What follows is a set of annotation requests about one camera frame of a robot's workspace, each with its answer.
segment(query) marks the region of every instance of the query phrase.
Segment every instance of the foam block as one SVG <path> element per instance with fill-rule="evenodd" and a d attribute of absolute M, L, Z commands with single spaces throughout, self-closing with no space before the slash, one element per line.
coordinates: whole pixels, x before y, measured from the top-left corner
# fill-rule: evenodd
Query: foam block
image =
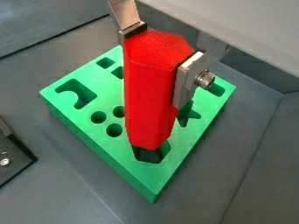
<path fill-rule="evenodd" d="M 181 36 L 161 31 L 124 41 L 125 130 L 133 146 L 156 150 L 172 133 L 176 67 L 192 52 Z"/>

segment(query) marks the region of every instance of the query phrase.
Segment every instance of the dark gray floor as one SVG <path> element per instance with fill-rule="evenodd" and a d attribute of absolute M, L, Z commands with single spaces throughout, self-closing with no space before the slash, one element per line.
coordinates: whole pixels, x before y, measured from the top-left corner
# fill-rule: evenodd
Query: dark gray floor
<path fill-rule="evenodd" d="M 281 100 L 223 224 L 299 223 L 299 93 Z"/>
<path fill-rule="evenodd" d="M 38 91 L 117 44 L 108 17 L 0 60 L 0 114 L 40 159 L 1 189 L 4 223 L 220 223 L 281 95 L 217 64 L 237 86 L 151 205 L 49 114 Z"/>
<path fill-rule="evenodd" d="M 0 58 L 108 14 L 107 0 L 0 1 Z"/>

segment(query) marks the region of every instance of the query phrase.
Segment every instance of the gray table surface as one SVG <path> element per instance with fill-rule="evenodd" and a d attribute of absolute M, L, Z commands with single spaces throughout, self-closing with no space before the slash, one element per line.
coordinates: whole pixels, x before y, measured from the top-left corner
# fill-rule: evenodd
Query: gray table surface
<path fill-rule="evenodd" d="M 237 86 L 151 205 L 50 115 L 38 91 L 117 44 L 108 17 L 0 60 L 0 114 L 38 161 L 0 191 L 1 223 L 220 223 L 281 95 L 216 64 Z"/>

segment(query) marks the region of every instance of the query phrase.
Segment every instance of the bolt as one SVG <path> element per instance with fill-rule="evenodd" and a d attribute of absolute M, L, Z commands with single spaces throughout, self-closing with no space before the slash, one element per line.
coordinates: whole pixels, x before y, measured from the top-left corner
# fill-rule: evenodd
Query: bolt
<path fill-rule="evenodd" d="M 1 161 L 0 161 L 0 165 L 1 166 L 6 166 L 6 165 L 9 165 L 9 158 L 4 158 Z"/>
<path fill-rule="evenodd" d="M 197 87 L 201 87 L 203 89 L 208 89 L 211 87 L 211 84 L 215 81 L 215 76 L 209 73 L 209 70 L 204 70 L 199 76 L 196 77 L 196 85 Z"/>

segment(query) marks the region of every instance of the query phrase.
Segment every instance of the square hole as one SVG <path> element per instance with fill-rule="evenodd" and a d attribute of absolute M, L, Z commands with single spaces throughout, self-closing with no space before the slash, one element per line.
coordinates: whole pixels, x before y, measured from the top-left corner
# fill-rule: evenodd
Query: square hole
<path fill-rule="evenodd" d="M 120 79 L 124 79 L 124 72 L 123 72 L 123 67 L 117 67 L 111 73 Z"/>
<path fill-rule="evenodd" d="M 112 59 L 109 59 L 109 58 L 104 58 L 104 59 L 101 59 L 99 62 L 97 62 L 97 65 L 100 66 L 100 67 L 103 67 L 103 68 L 109 68 L 113 64 L 115 64 L 116 62 L 112 60 Z"/>

